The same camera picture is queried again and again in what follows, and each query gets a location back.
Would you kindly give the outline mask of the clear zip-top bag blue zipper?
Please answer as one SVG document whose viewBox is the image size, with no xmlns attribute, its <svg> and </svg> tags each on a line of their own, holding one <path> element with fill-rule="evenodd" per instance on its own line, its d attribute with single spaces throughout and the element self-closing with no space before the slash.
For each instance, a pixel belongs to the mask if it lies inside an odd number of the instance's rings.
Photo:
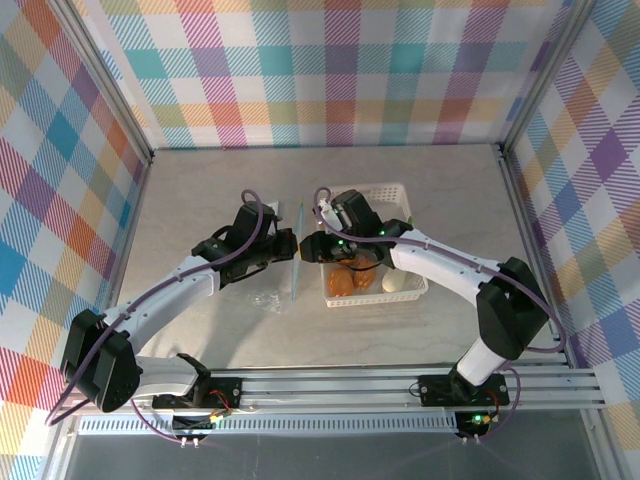
<svg viewBox="0 0 640 480">
<path fill-rule="evenodd" d="M 301 255 L 297 251 L 292 260 L 260 273 L 258 279 L 264 279 L 265 284 L 259 284 L 260 289 L 253 296 L 254 305 L 276 314 L 289 310 L 296 300 L 300 268 Z"/>
</svg>

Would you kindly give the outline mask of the white perforated plastic basket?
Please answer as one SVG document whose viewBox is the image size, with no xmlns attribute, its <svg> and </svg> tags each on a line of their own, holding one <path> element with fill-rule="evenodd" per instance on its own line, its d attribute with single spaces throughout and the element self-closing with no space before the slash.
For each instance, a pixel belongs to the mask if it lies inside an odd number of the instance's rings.
<svg viewBox="0 0 640 480">
<path fill-rule="evenodd" d="M 400 219 L 412 221 L 412 212 L 408 201 L 405 187 L 401 183 L 372 183 L 360 185 L 329 186 L 332 198 L 339 194 L 355 189 L 362 193 L 371 208 L 383 219 Z M 344 262 L 337 264 L 321 264 L 320 275 L 323 287 L 323 297 L 326 306 L 329 308 L 355 307 L 365 305 L 379 305 L 386 303 L 409 302 L 418 300 L 420 296 L 428 291 L 428 280 L 413 273 L 407 273 L 403 289 L 397 293 L 386 293 L 382 289 L 382 279 L 388 268 L 384 264 L 379 264 L 376 270 L 376 280 L 367 290 L 354 290 L 352 296 L 330 297 L 327 291 L 327 280 L 329 273 L 340 267 L 347 266 Z"/>
</svg>

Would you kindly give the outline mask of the aluminium left side rail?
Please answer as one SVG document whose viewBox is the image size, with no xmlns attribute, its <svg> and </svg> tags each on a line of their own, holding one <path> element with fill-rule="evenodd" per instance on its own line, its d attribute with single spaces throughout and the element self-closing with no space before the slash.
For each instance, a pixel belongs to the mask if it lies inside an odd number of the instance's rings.
<svg viewBox="0 0 640 480">
<path fill-rule="evenodd" d="M 152 166 L 153 161 L 142 162 L 138 181 L 133 181 L 127 194 L 123 196 L 120 213 L 114 216 L 106 209 L 105 216 L 98 224 L 98 235 L 105 241 L 110 252 L 105 261 L 107 278 L 101 280 L 95 303 L 90 307 L 90 311 L 97 317 L 102 316 L 118 301 Z"/>
</svg>

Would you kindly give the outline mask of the aluminium rail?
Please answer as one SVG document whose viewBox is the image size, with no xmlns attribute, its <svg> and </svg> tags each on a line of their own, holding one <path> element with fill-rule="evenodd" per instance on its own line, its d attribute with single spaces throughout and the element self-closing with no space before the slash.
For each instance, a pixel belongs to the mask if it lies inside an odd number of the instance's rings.
<svg viewBox="0 0 640 480">
<path fill-rule="evenodd" d="M 90 307 L 90 311 L 97 317 L 102 316 L 118 301 L 152 166 L 153 161 L 142 162 L 138 181 L 133 181 L 127 194 L 123 196 L 120 213 L 114 216 L 106 209 L 105 216 L 98 224 L 98 235 L 105 241 L 110 252 L 105 261 L 107 278 L 101 280 L 95 303 Z"/>
<path fill-rule="evenodd" d="M 493 149 L 496 161 L 498 163 L 501 175 L 505 183 L 505 187 L 508 192 L 512 209 L 514 210 L 516 224 L 518 226 L 518 230 L 524 245 L 527 261 L 534 276 L 538 281 L 547 304 L 553 310 L 553 313 L 558 318 L 560 318 L 561 315 L 558 311 L 552 289 L 550 288 L 549 281 L 546 278 L 546 272 L 544 269 L 542 257 L 536 244 L 536 239 L 531 226 L 530 218 L 526 211 L 525 202 L 516 184 L 511 157 L 504 152 L 504 148 L 500 143 L 493 145 Z"/>
</svg>

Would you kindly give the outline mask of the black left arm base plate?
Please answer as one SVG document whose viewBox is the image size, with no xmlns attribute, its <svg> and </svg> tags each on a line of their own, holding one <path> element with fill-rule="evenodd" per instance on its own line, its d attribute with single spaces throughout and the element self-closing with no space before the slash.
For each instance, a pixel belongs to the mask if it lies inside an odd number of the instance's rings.
<svg viewBox="0 0 640 480">
<path fill-rule="evenodd" d="M 154 409 L 236 409 L 240 405 L 242 379 L 240 377 L 202 378 L 184 395 L 163 394 L 152 400 Z"/>
</svg>

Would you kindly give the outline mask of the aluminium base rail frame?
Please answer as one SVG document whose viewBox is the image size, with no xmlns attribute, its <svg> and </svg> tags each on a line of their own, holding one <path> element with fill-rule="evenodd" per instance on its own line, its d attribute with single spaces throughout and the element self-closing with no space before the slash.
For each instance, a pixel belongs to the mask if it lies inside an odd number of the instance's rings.
<svg viewBox="0 0 640 480">
<path fill-rule="evenodd" d="M 211 377 L 240 377 L 242 413 L 346 413 L 392 412 L 420 408 L 454 411 L 601 409 L 604 395 L 589 369 L 572 369 L 560 363 L 526 362 L 501 373 L 510 403 L 507 406 L 423 407 L 418 393 L 421 375 L 449 375 L 447 364 L 374 365 L 301 368 L 208 369 Z M 152 409 L 154 397 L 138 400 Z M 102 412 L 78 390 L 63 402 L 64 411 L 87 407 Z M 154 409 L 160 412 L 208 412 L 206 409 Z"/>
</svg>

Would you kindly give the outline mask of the aluminium right side rail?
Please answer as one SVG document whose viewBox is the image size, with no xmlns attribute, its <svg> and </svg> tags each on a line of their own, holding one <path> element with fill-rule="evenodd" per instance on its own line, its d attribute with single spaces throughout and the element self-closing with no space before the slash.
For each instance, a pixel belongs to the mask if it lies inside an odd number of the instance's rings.
<svg viewBox="0 0 640 480">
<path fill-rule="evenodd" d="M 527 261 L 534 276 L 538 281 L 547 304 L 553 310 L 553 313 L 558 318 L 560 318 L 561 315 L 558 311 L 552 289 L 550 288 L 549 281 L 546 278 L 546 272 L 544 269 L 542 257 L 536 244 L 536 239 L 531 226 L 530 218 L 526 211 L 525 202 L 516 184 L 511 157 L 504 152 L 504 148 L 500 143 L 493 145 L 493 149 L 496 161 L 498 163 L 501 175 L 505 183 L 505 187 L 508 192 L 512 209 L 514 210 L 516 224 L 518 226 L 518 230 L 524 245 Z"/>
</svg>

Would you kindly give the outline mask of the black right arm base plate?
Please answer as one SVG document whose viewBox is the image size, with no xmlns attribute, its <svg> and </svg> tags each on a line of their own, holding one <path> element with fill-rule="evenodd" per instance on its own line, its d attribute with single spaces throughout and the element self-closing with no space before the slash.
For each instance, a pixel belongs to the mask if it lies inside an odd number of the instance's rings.
<svg viewBox="0 0 640 480">
<path fill-rule="evenodd" d="M 423 407 L 507 406 L 510 403 L 505 377 L 492 374 L 480 386 L 453 375 L 421 375 L 418 393 Z"/>
</svg>

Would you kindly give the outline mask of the aluminium left corner post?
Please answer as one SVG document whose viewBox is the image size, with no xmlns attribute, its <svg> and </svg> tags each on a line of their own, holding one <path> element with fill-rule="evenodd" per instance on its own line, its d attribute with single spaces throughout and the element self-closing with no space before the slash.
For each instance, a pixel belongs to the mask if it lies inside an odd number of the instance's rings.
<svg viewBox="0 0 640 480">
<path fill-rule="evenodd" d="M 85 68 L 96 83 L 115 118 L 123 125 L 127 138 L 147 165 L 153 163 L 154 151 L 126 102 L 111 70 L 78 13 L 73 0 L 46 0 L 65 33 L 77 50 Z"/>
</svg>

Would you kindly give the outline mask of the aluminium corner post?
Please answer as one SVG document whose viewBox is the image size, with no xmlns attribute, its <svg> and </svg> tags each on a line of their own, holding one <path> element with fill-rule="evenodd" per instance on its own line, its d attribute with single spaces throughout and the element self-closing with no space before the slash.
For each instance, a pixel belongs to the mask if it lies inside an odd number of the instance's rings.
<svg viewBox="0 0 640 480">
<path fill-rule="evenodd" d="M 563 0 L 545 40 L 530 63 L 527 80 L 518 94 L 503 127 L 497 150 L 507 159 L 529 125 L 546 91 L 581 33 L 597 0 Z"/>
<path fill-rule="evenodd" d="M 96 83 L 115 118 L 123 125 L 127 138 L 147 165 L 153 163 L 154 151 L 126 102 L 111 70 L 78 13 L 73 0 L 46 0 L 65 33 L 77 50 L 85 68 Z"/>
</svg>

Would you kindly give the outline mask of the aluminium right corner post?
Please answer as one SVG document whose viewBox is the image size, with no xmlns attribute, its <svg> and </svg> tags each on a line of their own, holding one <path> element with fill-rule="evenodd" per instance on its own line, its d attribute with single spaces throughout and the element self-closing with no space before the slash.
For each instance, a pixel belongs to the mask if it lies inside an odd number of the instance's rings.
<svg viewBox="0 0 640 480">
<path fill-rule="evenodd" d="M 581 33 L 597 0 L 563 0 L 545 40 L 530 63 L 527 80 L 518 94 L 503 127 L 497 150 L 507 159 L 529 125 L 546 91 Z"/>
</svg>

